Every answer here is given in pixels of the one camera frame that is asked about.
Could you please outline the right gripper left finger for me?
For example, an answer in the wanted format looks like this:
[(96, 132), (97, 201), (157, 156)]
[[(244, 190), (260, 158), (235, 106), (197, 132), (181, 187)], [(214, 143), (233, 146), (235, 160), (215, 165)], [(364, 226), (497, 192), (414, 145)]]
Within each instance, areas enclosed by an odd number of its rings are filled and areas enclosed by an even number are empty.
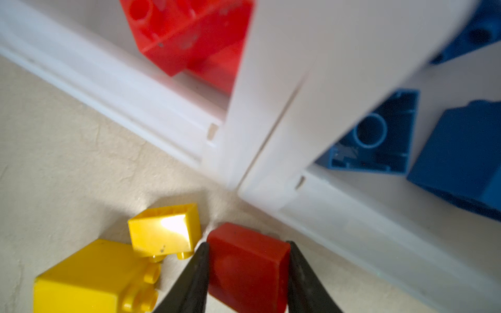
[(154, 313), (206, 311), (210, 283), (210, 245), (202, 243)]

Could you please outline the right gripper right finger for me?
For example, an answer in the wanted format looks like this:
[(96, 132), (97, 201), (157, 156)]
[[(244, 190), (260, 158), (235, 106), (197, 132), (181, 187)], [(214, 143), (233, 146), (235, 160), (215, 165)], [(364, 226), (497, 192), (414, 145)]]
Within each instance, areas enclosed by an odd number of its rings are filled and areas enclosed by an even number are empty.
[(293, 241), (290, 245), (288, 311), (342, 313)]

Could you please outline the red lego top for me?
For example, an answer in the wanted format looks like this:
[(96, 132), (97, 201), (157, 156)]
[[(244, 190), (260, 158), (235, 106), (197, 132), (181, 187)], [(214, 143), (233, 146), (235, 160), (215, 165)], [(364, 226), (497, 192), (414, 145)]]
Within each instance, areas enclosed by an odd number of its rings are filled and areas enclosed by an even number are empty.
[(208, 292), (236, 312), (284, 312), (290, 244), (249, 228), (224, 223), (207, 237)]

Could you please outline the long red lego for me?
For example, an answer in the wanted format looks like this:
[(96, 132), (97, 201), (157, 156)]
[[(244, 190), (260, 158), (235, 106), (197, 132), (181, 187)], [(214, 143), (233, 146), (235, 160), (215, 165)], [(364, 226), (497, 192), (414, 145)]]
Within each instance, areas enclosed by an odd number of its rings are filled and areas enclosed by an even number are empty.
[(205, 60), (190, 65), (187, 72), (217, 90), (231, 95), (244, 47), (245, 41), (241, 40)]

